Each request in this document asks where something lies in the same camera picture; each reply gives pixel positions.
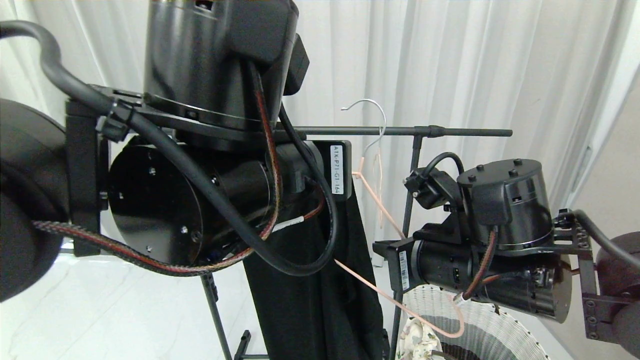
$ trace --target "cable connector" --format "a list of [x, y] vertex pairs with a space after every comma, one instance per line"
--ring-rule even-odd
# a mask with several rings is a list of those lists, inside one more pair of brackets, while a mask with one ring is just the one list
[[457, 294], [456, 296], [453, 297], [453, 304], [455, 304], [456, 306], [460, 307], [464, 304], [466, 304], [467, 302], [469, 302], [469, 299], [465, 300], [465, 297], [462, 296], [464, 294], [464, 292], [461, 292], [459, 294]]
[[121, 142], [129, 133], [129, 122], [134, 112], [132, 106], [115, 99], [109, 113], [98, 119], [95, 130], [112, 142]]

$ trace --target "curtain fold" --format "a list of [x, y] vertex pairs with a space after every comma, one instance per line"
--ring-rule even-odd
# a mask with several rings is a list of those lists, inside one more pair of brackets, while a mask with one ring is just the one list
[[[284, 100], [294, 124], [377, 126], [381, 116], [371, 106], [340, 111], [369, 97], [384, 107], [390, 126], [511, 128], [511, 138], [425, 139], [420, 163], [443, 151], [457, 152], [467, 167], [534, 158], [543, 164], [554, 209], [566, 204], [573, 184], [588, 173], [579, 163], [594, 129], [602, 137], [610, 128], [598, 127], [598, 109], [612, 92], [618, 54], [637, 13], [632, 1], [300, 0], [297, 5], [310, 67], [300, 92]], [[50, 29], [63, 63], [83, 81], [142, 91], [147, 6], [125, 0], [2, 0], [0, 10], [2, 19], [34, 20]], [[0, 95], [63, 122], [65, 96], [40, 72], [35, 42], [2, 41], [0, 50]], [[373, 137], [348, 139], [358, 164]], [[383, 200], [397, 221], [404, 210], [401, 180], [408, 175], [411, 144], [400, 137], [381, 142]], [[377, 187], [372, 154], [365, 175]], [[441, 168], [455, 174], [448, 162]], [[389, 226], [380, 229], [373, 201], [355, 183], [369, 241], [396, 238]], [[411, 230], [444, 217], [438, 210], [416, 209]]]

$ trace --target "white and gray woven basket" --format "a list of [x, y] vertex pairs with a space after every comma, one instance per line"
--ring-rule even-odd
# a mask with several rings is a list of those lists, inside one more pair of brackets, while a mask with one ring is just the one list
[[[422, 285], [404, 294], [404, 304], [441, 329], [456, 332], [458, 319], [447, 300], [452, 295], [436, 286]], [[496, 312], [491, 304], [467, 302], [462, 306], [462, 312], [465, 316], [465, 333], [456, 339], [438, 335], [442, 343], [458, 350], [461, 349], [457, 347], [468, 350], [480, 360], [549, 359], [531, 333], [502, 307]]]

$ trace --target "wire label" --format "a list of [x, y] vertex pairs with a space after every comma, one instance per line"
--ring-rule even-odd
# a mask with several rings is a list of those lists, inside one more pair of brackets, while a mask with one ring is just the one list
[[344, 171], [342, 169], [342, 146], [331, 145], [331, 193], [344, 194]]
[[402, 277], [402, 290], [409, 288], [409, 268], [406, 262], [406, 251], [400, 252], [400, 276]]

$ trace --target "beige wall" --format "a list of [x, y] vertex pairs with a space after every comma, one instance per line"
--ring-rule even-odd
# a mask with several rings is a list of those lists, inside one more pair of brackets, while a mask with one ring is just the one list
[[[640, 231], [639, 185], [640, 81], [636, 79], [611, 137], [596, 161], [573, 208], [583, 209], [610, 238]], [[571, 310], [565, 323], [545, 321], [545, 325], [575, 360], [635, 359], [619, 345], [585, 338], [579, 288], [579, 280], [574, 277]]]

